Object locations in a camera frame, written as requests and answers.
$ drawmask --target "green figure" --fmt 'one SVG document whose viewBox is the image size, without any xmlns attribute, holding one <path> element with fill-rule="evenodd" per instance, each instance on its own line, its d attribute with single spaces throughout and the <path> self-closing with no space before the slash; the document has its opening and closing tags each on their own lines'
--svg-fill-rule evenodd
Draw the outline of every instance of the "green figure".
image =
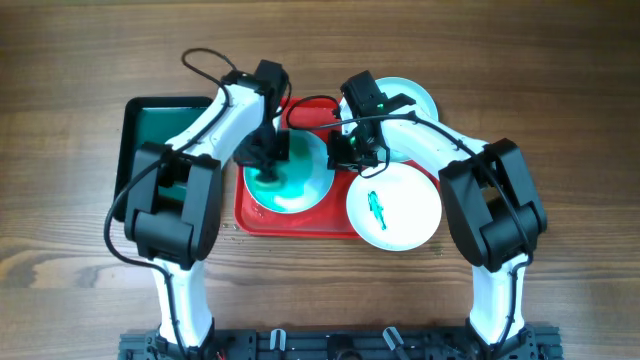
<svg viewBox="0 0 640 360">
<path fill-rule="evenodd" d="M 380 201 L 378 200 L 378 194 L 375 191 L 369 193 L 369 211 L 373 211 L 373 214 L 376 217 L 376 220 L 382 226 L 382 230 L 387 229 L 387 225 L 384 223 L 384 217 L 382 215 L 382 211 L 384 208 L 380 205 Z"/>
</svg>

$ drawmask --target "black wire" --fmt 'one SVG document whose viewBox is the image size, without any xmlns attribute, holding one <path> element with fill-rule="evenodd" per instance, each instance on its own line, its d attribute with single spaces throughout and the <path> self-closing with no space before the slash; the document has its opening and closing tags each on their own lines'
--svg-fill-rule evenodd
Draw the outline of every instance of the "black wire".
<svg viewBox="0 0 640 360">
<path fill-rule="evenodd" d="M 306 103 L 307 101 L 311 101 L 311 100 L 315 100 L 315 99 L 331 100 L 331 101 L 333 101 L 334 104 L 336 104 L 336 109 L 340 108 L 340 103 L 333 96 L 329 96 L 329 95 L 313 95 L 313 96 L 308 96 L 306 98 L 302 98 L 302 99 L 298 100 L 295 104 L 291 105 L 291 108 L 289 108 L 289 112 L 287 112 L 287 116 L 285 116 L 285 121 L 287 122 L 287 127 L 289 129 L 292 129 L 292 130 L 307 130 L 307 131 L 319 130 L 319 129 L 316 129 L 316 127 L 307 128 L 307 127 L 293 126 L 293 125 L 291 125 L 291 119 L 290 119 L 291 118 L 291 113 L 293 112 L 293 109 L 295 109 L 298 106 Z M 338 125 L 342 125 L 342 122 L 329 124 L 329 125 L 332 125 L 332 126 L 329 126 L 329 127 L 338 126 Z"/>
<path fill-rule="evenodd" d="M 118 260 L 120 260 L 120 261 L 122 261 L 122 262 L 124 262 L 126 264 L 157 270 L 164 277 L 165 286 L 167 287 L 167 297 L 169 299 L 169 314 L 170 314 L 171 320 L 172 320 L 173 333 L 174 333 L 174 335 L 176 337 L 176 343 L 178 344 L 178 348 L 180 349 L 180 354 L 182 355 L 182 357 L 184 359 L 188 359 L 188 355 L 186 353 L 184 344 L 182 342 L 182 337 L 180 335 L 180 329 L 178 328 L 179 320 L 178 320 L 178 317 L 176 315 L 175 297 L 174 297 L 174 294 L 173 294 L 173 284 L 171 283 L 171 274 L 168 271 L 166 271 L 165 269 L 163 269 L 162 267 L 160 267 L 160 266 L 158 266 L 156 264 L 143 262 L 143 261 L 139 261 L 139 260 L 133 260 L 133 259 L 130 259 L 130 258 L 122 255 L 120 252 L 118 252 L 118 250 L 113 246 L 113 242 L 111 240 L 111 222 L 113 221 L 115 209 L 117 209 L 120 206 L 120 204 L 124 201 L 124 198 L 127 196 L 127 194 L 131 191 L 131 189 L 133 189 L 133 187 L 138 182 L 140 182 L 140 180 L 142 180 L 150 172 L 152 172 L 152 171 L 156 170 L 157 168 L 159 168 L 163 163 L 166 163 L 167 161 L 169 161 L 171 159 L 171 157 L 175 157 L 175 156 L 179 155 L 183 151 L 187 150 L 188 148 L 190 148 L 191 146 L 196 144 L 199 141 L 199 139 L 207 131 L 209 131 L 209 129 L 211 129 L 211 127 L 213 125 L 215 125 L 215 123 L 225 114 L 225 112 L 229 108 L 231 97 L 230 97 L 229 91 L 226 89 L 226 87 L 224 87 L 222 85 L 222 83 L 218 79 L 214 78 L 213 76 L 205 73 L 204 71 L 194 67 L 189 62 L 187 62 L 187 60 L 186 60 L 187 55 L 189 55 L 191 53 L 194 53 L 194 52 L 207 52 L 207 53 L 216 55 L 216 56 L 220 57 L 222 60 L 226 61 L 229 65 L 231 65 L 231 67 L 234 70 L 236 70 L 236 67 L 231 62 L 231 60 L 229 60 L 226 56 L 220 54 L 219 52 L 217 52 L 215 50 L 211 50 L 211 49 L 205 49 L 205 48 L 189 49 L 189 50 L 186 50 L 182 54 L 182 58 L 181 58 L 182 63 L 187 68 L 189 68 L 192 71 L 194 71 L 195 73 L 205 77 L 206 79 L 213 81 L 216 85 L 218 85 L 220 87 L 220 89 L 222 89 L 222 92 L 224 93 L 225 99 L 224 99 L 224 103 L 222 104 L 222 108 L 220 109 L 220 112 L 218 112 L 218 114 L 216 114 L 216 116 L 214 116 L 214 118 L 204 128 L 202 128 L 202 130 L 200 130 L 195 136 L 193 136 L 191 139 L 189 139 L 189 141 L 187 141 L 187 143 L 185 143 L 183 146 L 181 146 L 180 148 L 178 148 L 177 150 L 172 152 L 170 156 L 165 156 L 165 157 L 160 158 L 159 160 L 156 160 L 155 162 L 153 162 L 152 164 L 150 164 L 149 166 L 144 168 L 136 176 L 134 176 L 127 183 L 127 185 L 125 185 L 125 187 L 122 189 L 122 191 L 120 191 L 118 196 L 116 196 L 115 200 L 113 201 L 113 204 L 111 204 L 111 207 L 109 208 L 109 211 L 107 212 L 107 217 L 105 218 L 104 228 L 103 228 L 103 236 L 104 236 L 105 244 L 107 246 L 107 249 L 109 249 L 109 252 L 114 257 L 116 257 Z"/>
<path fill-rule="evenodd" d="M 291 93 L 293 92 L 293 85 L 291 85 L 291 80 L 287 80 L 287 85 L 289 87 L 289 91 L 287 92 L 287 100 L 285 100 L 284 105 L 282 105 L 282 109 L 280 109 L 280 111 L 277 111 L 273 115 L 273 117 L 282 115 L 282 113 L 284 112 L 284 109 L 286 109 L 287 106 L 289 106 L 289 102 L 291 101 Z"/>
<path fill-rule="evenodd" d="M 291 114 L 291 110 L 289 110 L 289 114 L 287 114 L 287 125 L 289 127 L 291 127 L 289 125 L 289 115 Z M 531 263 L 533 262 L 533 251 L 531 250 L 531 246 L 529 245 L 529 239 L 527 237 L 526 231 L 524 230 L 524 226 L 522 225 L 522 222 L 520 221 L 520 217 L 516 213 L 516 210 L 513 207 L 513 205 L 511 204 L 511 202 L 508 200 L 507 195 L 505 194 L 504 190 L 502 189 L 502 186 L 500 186 L 500 183 L 498 183 L 498 180 L 496 179 L 496 177 L 493 174 L 493 172 L 478 158 L 477 154 L 473 150 L 471 150 L 461 140 L 456 139 L 453 135 L 449 134 L 446 130 L 442 129 L 441 127 L 439 127 L 439 126 L 437 126 L 437 125 L 435 125 L 435 124 L 433 124 L 433 123 L 431 123 L 429 121 L 425 121 L 425 120 L 422 120 L 422 119 L 418 118 L 415 115 L 415 113 L 368 116 L 368 117 L 361 117 L 361 118 L 338 121 L 338 122 L 331 123 L 331 124 L 325 124 L 325 125 L 313 126 L 313 127 L 306 127 L 306 128 L 299 128 L 299 129 L 308 130 L 308 131 L 311 131 L 311 130 L 322 130 L 322 129 L 328 129 L 328 128 L 332 128 L 332 127 L 335 127 L 335 126 L 341 126 L 341 125 L 350 124 L 350 123 L 354 123 L 354 122 L 374 121 L 374 120 L 406 120 L 406 121 L 412 121 L 412 122 L 415 122 L 415 123 L 418 123 L 418 124 L 421 124 L 421 125 L 425 125 L 425 126 L 431 128 L 431 129 L 435 130 L 440 135 L 444 136 L 449 141 L 451 141 L 459 149 L 462 149 L 464 152 L 469 154 L 471 159 L 480 168 L 480 171 L 482 171 L 483 175 L 487 178 L 489 183 L 493 187 L 496 188 L 496 190 L 500 194 L 500 197 L 502 198 L 505 206 L 507 207 L 507 211 L 511 215 L 511 218 L 513 219 L 513 221 L 514 221 L 514 223 L 516 225 L 516 229 L 518 230 L 518 234 L 520 235 L 520 238 L 523 241 L 523 244 L 524 244 L 524 247 L 525 247 L 525 252 L 527 254 L 527 260 L 516 264 L 513 267 L 513 269 L 509 272 L 509 275 L 511 276 L 511 294 L 512 294 L 511 295 L 511 302 L 510 302 L 510 307 L 509 307 L 509 313 L 508 313 L 508 316 L 507 316 L 507 324 L 506 324 L 506 326 L 505 326 L 505 328 L 503 330 L 502 335 L 500 336 L 500 340 L 497 343 L 492 345 L 494 352 L 497 353 L 498 351 L 500 351 L 500 349 L 504 345 L 505 341 L 507 340 L 507 337 L 509 336 L 509 331 L 511 331 L 511 325 L 512 325 L 512 323 L 514 321 L 515 308 L 516 308 L 516 291 L 517 291 L 517 285 L 518 285 L 518 270 L 520 270 L 521 268 L 523 268 L 525 266 L 531 265 Z"/>
</svg>

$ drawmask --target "brown background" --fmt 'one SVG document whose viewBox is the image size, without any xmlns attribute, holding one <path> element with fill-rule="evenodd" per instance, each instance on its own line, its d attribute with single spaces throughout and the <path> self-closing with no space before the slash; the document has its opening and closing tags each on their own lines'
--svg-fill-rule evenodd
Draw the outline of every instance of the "brown background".
<svg viewBox="0 0 640 360">
<path fill-rule="evenodd" d="M 0 359 L 113 359 L 120 333 L 158 325 L 151 274 L 112 258 L 101 226 L 125 103 L 215 95 L 179 62 L 193 46 L 280 62 L 297 96 L 337 96 L 364 69 L 411 78 L 448 125 L 514 140 L 549 216 L 526 319 L 560 326 L 569 359 L 640 356 L 636 6 L 174 2 L 0 0 Z M 222 229 L 207 286 L 220 328 L 462 324 L 472 303 L 446 219 L 397 254 Z"/>
</svg>

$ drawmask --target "wooden floor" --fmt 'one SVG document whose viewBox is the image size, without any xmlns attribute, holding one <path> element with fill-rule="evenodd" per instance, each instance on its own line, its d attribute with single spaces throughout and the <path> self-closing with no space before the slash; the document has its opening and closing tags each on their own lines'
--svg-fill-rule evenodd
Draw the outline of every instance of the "wooden floor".
<svg viewBox="0 0 640 360">
<path fill-rule="evenodd" d="M 248 71 L 280 62 L 297 96 L 338 96 L 365 69 L 411 78 L 449 126 L 514 140 L 549 217 L 527 270 L 525 318 L 559 326 L 568 359 L 640 358 L 635 5 L 174 3 L 0 0 L 0 359 L 114 359 L 120 333 L 158 325 L 151 274 L 109 255 L 102 223 L 125 103 L 215 96 L 180 64 L 194 46 Z M 403 253 L 252 238 L 231 226 L 235 173 L 226 171 L 229 227 L 207 260 L 219 328 L 461 325 L 468 316 L 471 269 L 446 219 Z"/>
</svg>

